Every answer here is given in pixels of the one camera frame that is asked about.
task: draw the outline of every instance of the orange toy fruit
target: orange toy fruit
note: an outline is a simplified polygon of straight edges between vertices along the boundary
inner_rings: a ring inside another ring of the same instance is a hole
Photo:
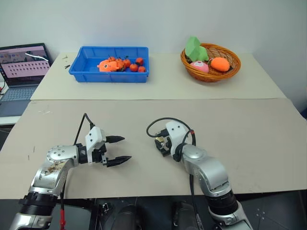
[[[135,63],[138,64],[139,66],[142,66],[142,65],[144,64],[144,60],[143,60],[143,58],[138,57],[138,58],[135,60]]]
[[[108,60],[109,61],[115,61],[115,57],[109,57]]]
[[[211,61],[210,66],[213,69],[216,69],[216,70],[221,71],[221,72],[227,72],[230,68],[229,62],[227,61],[226,58],[223,58],[223,57],[214,58]]]
[[[146,68],[144,66],[140,66],[138,72],[146,72]]]
[[[129,59],[124,60],[126,68],[128,68],[131,65],[131,61]]]
[[[117,61],[116,63],[119,71],[124,71],[126,69],[126,65],[123,61]]]
[[[138,65],[137,64],[131,64],[130,65],[130,70],[131,72],[137,72],[138,71]]]
[[[115,61],[109,62],[108,60],[100,62],[100,64],[97,67],[99,68],[100,72],[112,72],[119,69]]]

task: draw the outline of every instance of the woven basket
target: woven basket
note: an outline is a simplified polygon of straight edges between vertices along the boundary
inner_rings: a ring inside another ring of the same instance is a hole
[[[217,58],[217,57],[226,58],[232,70],[229,70],[228,72],[220,72],[209,66],[209,73],[200,71],[190,65],[192,61],[186,56],[185,50],[183,50],[181,52],[180,58],[181,58],[182,63],[185,65],[187,71],[192,77],[200,81],[215,82],[215,81],[230,78],[239,71],[241,67],[241,61],[234,52],[224,47],[217,46],[214,44],[209,44],[209,43],[202,43],[201,46],[206,48],[209,59]]]

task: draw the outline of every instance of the orange toy fish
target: orange toy fish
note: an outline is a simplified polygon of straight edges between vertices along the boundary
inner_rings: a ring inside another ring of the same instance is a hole
[[[119,67],[117,66],[117,62],[109,60],[104,60],[100,62],[97,67],[99,68],[100,72],[112,72],[119,69]]]

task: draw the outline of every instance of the table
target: table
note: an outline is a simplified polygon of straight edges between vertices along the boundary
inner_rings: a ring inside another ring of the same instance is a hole
[[[180,54],[150,54],[147,83],[79,83],[65,69],[77,53],[61,53],[31,100],[179,100],[285,98],[251,54],[239,54],[241,70],[232,78],[203,83],[192,78]]]
[[[27,193],[47,150],[73,143],[84,112],[107,135],[126,138],[107,144],[110,158],[132,158],[111,168],[72,169],[66,198],[189,195],[183,165],[163,158],[145,134],[147,125],[163,116],[182,119],[195,130],[197,145],[224,164],[235,193],[307,189],[306,121],[288,99],[42,100],[30,102],[0,152],[1,199]],[[88,129],[83,127],[79,142]],[[195,194],[202,194],[198,184]]]

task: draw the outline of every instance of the blue plastic tray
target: blue plastic tray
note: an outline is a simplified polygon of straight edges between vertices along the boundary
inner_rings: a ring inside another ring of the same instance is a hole
[[[131,62],[143,58],[146,72],[131,72],[129,68],[124,72],[100,72],[97,65],[109,56],[116,58],[128,56]],[[146,82],[149,75],[148,48],[82,46],[69,73],[75,76],[78,82]]]

